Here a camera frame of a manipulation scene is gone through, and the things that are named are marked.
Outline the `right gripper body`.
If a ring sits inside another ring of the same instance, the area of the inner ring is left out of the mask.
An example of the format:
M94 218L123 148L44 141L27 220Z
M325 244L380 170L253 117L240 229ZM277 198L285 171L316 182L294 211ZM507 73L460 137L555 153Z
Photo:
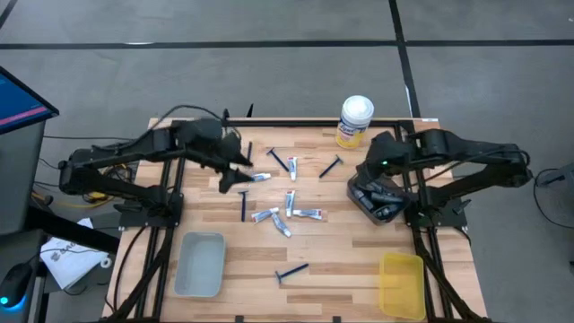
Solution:
M357 174L355 184L364 190L371 192L383 192L391 187L391 181L381 178L379 175L372 175L369 167L362 163L356 167Z

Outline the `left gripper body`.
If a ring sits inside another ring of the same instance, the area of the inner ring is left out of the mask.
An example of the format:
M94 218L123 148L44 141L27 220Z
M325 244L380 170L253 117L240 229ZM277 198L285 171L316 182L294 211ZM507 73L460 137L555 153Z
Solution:
M240 155L240 137L236 132L226 135L200 132L196 134L196 150L200 157L196 161L201 168L210 168L216 173L224 172Z

